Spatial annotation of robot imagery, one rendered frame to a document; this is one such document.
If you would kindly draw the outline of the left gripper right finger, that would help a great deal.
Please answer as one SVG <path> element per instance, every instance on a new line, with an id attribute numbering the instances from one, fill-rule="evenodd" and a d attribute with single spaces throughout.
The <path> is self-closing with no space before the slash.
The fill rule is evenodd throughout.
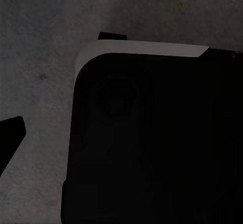
<path id="1" fill-rule="evenodd" d="M 227 134 L 243 156 L 243 118 L 231 116 Z"/>

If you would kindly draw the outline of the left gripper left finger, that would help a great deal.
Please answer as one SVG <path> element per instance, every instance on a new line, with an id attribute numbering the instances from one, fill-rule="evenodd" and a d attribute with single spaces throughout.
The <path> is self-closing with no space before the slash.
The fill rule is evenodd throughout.
<path id="1" fill-rule="evenodd" d="M 26 135 L 22 116 L 0 122 L 0 176 Z"/>

